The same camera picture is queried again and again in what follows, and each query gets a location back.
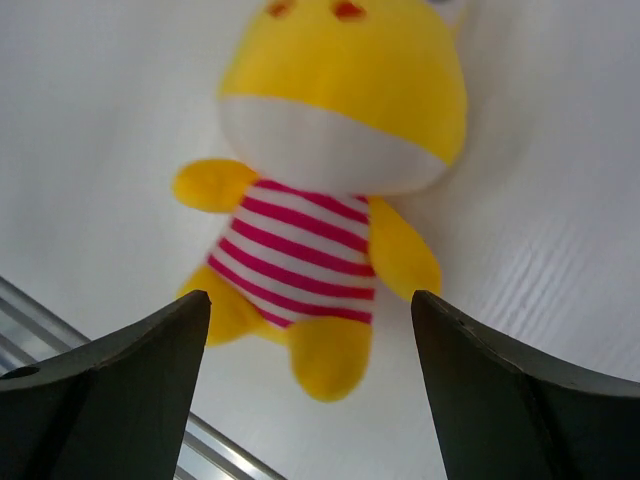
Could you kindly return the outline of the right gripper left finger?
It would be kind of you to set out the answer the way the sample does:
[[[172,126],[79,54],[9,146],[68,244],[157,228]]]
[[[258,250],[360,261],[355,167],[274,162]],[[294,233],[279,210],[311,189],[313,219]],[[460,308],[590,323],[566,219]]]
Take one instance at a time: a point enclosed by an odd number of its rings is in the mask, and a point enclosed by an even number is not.
[[[209,314],[208,295],[194,291],[3,375],[2,478],[173,478]]]

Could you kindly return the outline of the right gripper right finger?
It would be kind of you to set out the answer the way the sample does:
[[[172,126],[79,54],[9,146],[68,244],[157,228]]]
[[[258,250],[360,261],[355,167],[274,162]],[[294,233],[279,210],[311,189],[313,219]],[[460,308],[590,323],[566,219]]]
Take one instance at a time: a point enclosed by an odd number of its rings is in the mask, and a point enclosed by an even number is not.
[[[537,350],[418,291],[414,335],[450,479],[636,479],[639,385]]]

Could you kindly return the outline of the yellow plush toy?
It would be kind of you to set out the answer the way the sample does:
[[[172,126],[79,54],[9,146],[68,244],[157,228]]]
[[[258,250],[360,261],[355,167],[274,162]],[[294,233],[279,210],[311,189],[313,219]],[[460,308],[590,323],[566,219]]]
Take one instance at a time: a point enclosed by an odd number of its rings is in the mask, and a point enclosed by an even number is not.
[[[389,198],[437,181],[463,149],[462,1],[268,1],[219,87],[234,157],[191,162],[176,199],[228,216],[184,291],[209,295],[211,346],[287,347],[312,398],[368,366],[378,284],[439,293],[438,260]]]

